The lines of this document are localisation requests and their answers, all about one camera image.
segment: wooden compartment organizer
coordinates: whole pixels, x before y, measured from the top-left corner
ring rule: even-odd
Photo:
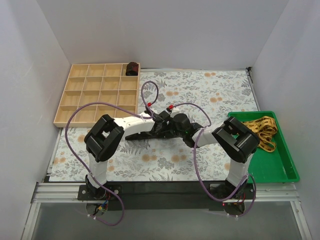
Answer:
[[[127,63],[72,65],[62,93],[54,124],[63,128],[72,113],[92,102],[105,102],[137,113],[140,64],[138,76],[126,76]],[[107,105],[87,106],[72,119],[70,127],[92,127],[104,114],[113,118],[130,115]]]

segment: white enclosure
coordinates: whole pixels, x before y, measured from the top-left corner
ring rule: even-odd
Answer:
[[[317,184],[320,3],[316,0],[0,0],[0,238],[20,239],[71,64],[252,68],[262,110],[274,111],[300,174],[313,238]]]

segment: yellow rope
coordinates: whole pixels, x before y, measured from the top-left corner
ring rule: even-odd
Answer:
[[[245,121],[243,124],[258,135],[260,139],[258,147],[269,153],[276,150],[276,143],[271,141],[272,137],[278,132],[274,118],[263,116],[254,121]]]

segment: purple cable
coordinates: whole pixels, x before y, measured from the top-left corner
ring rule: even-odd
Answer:
[[[145,96],[144,96],[144,87],[146,84],[153,84],[155,85],[155,88],[156,88],[156,96],[155,96],[155,99],[153,102],[151,102],[151,105],[154,104],[157,99],[158,99],[158,96],[159,96],[159,88],[158,88],[158,85],[153,82],[153,81],[146,81],[144,84],[142,84],[141,86],[141,98],[142,98],[142,102],[143,104],[145,105],[146,109],[149,111],[149,113],[151,113],[151,117],[150,118],[146,118],[144,117],[144,119],[152,119],[154,117],[154,113],[152,112],[152,110],[150,109],[150,107],[148,106],[148,104],[146,103],[146,100],[145,100]]]
[[[197,145],[198,145],[199,138],[200,138],[200,136],[201,136],[201,134],[203,132],[204,132],[204,129],[202,129],[200,131],[198,137],[196,138],[196,140],[194,142],[194,147],[193,147],[193,160],[194,160],[195,173],[196,173],[196,176],[198,177],[198,180],[199,180],[199,183],[200,183],[201,187],[203,188],[204,192],[209,196],[209,198],[211,198],[212,200],[214,200],[216,202],[224,202],[226,200],[231,199],[231,197],[238,191],[238,189],[240,188],[241,184],[246,180],[247,176],[246,175],[243,176],[243,178],[239,182],[238,186],[236,186],[236,188],[233,190],[233,192],[229,196],[227,196],[226,198],[219,199],[219,198],[216,198],[216,197],[212,196],[211,193],[207,190],[205,184],[201,180],[201,177],[200,177],[200,174],[199,174],[199,170],[198,170],[198,164],[197,164]],[[255,198],[256,198],[256,194],[257,194],[257,186],[256,186],[256,182],[255,182],[254,177],[251,174],[249,174],[249,176],[252,178],[253,185],[254,185],[253,199],[252,199],[252,202],[251,202],[248,210],[245,211],[243,214],[239,215],[238,217],[246,215],[250,211],[250,209],[252,208],[252,206],[253,206],[253,204],[255,202]]]
[[[253,182],[253,187],[254,187],[253,199],[252,199],[248,209],[244,213],[238,215],[238,217],[243,217],[244,215],[246,215],[251,210],[251,208],[254,206],[254,203],[255,203],[255,200],[256,200],[256,196],[257,196],[257,184],[256,184],[256,181],[255,181],[255,179],[253,178],[253,176],[251,174],[248,174],[248,176],[250,176],[250,178],[252,179],[252,182]],[[224,216],[231,216],[231,217],[234,217],[234,218],[237,217],[236,215],[232,215],[232,214],[226,215],[224,213],[214,212],[214,211],[205,211],[205,212],[208,213],[208,214],[214,214],[214,215],[219,215],[219,216],[223,216],[223,217]]]
[[[181,105],[192,105],[192,106],[197,107],[198,109],[200,109],[200,110],[203,112],[203,114],[206,116],[206,118],[207,118],[208,121],[209,121],[209,124],[208,124],[207,126],[205,126],[205,128],[206,128],[206,127],[210,127],[210,126],[212,125],[211,120],[210,120],[210,117],[208,116],[208,114],[205,112],[205,110],[203,110],[203,109],[202,109],[200,106],[198,106],[197,104],[194,104],[194,103],[192,103],[192,102],[183,102],[183,103],[178,103],[177,105],[174,105],[173,107],[175,108],[175,107],[179,107],[179,106],[181,106]]]
[[[68,122],[67,122],[67,124],[66,124],[66,126],[65,126],[64,137],[65,137],[65,142],[66,142],[66,144],[68,145],[70,151],[71,151],[71,152],[73,153],[73,155],[80,161],[80,163],[85,167],[85,169],[86,169],[86,170],[88,171],[88,173],[92,176],[92,179],[96,182],[96,184],[98,184],[100,187],[102,187],[102,188],[103,188],[104,190],[106,190],[108,193],[114,195],[114,196],[119,200],[119,202],[120,202],[120,204],[121,204],[121,208],[122,208],[121,217],[120,217],[120,219],[119,219],[116,223],[109,223],[109,222],[107,222],[107,221],[105,221],[105,220],[103,220],[103,219],[100,219],[99,217],[96,217],[96,216],[93,216],[92,214],[90,214],[90,217],[92,217],[92,218],[94,218],[94,219],[97,219],[98,221],[100,221],[100,222],[102,222],[102,223],[104,223],[104,224],[106,224],[106,225],[108,225],[108,226],[116,226],[116,225],[118,225],[118,224],[122,221],[122,219],[123,219],[124,216],[125,216],[125,205],[124,205],[124,203],[122,202],[121,198],[120,198],[117,194],[115,194],[113,191],[109,190],[108,188],[106,188],[105,186],[103,186],[102,184],[100,184],[100,183],[97,181],[97,179],[93,176],[90,168],[86,165],[86,163],[78,156],[78,154],[77,154],[77,153],[74,151],[74,149],[71,147],[70,142],[69,142],[69,139],[68,139],[68,129],[69,129],[69,125],[70,125],[72,119],[75,117],[75,115],[76,115],[79,111],[81,111],[81,110],[84,109],[85,107],[88,107],[88,106],[91,106],[91,105],[107,105],[107,106],[116,108],[116,109],[118,109],[118,110],[124,111],[124,112],[126,112],[126,113],[128,113],[128,114],[131,114],[132,116],[135,116],[135,117],[137,117],[137,118],[152,119],[152,118],[153,118],[153,112],[151,111],[151,109],[150,109],[149,106],[147,105],[147,103],[146,103],[146,101],[145,101],[145,98],[144,98],[144,93],[143,93],[143,89],[144,89],[145,85],[148,84],[148,83],[152,83],[152,84],[154,84],[155,87],[156,87],[156,97],[155,97],[155,100],[152,102],[152,104],[154,104],[154,103],[156,102],[157,98],[158,98],[159,88],[158,88],[157,84],[156,84],[155,82],[153,82],[153,81],[146,81],[146,82],[142,85],[142,87],[141,87],[141,97],[142,97],[142,101],[143,101],[143,103],[145,104],[145,107],[149,110],[149,112],[150,112],[150,114],[151,114],[150,117],[142,117],[141,115],[132,113],[132,112],[130,112],[130,111],[127,111],[127,110],[125,110],[125,109],[123,109],[123,108],[121,108],[121,107],[115,106],[115,105],[113,105],[113,104],[110,104],[110,103],[107,103],[107,102],[99,102],[99,101],[96,101],[96,102],[87,103],[87,104],[79,107],[79,108],[70,116],[70,118],[69,118],[69,120],[68,120]]]

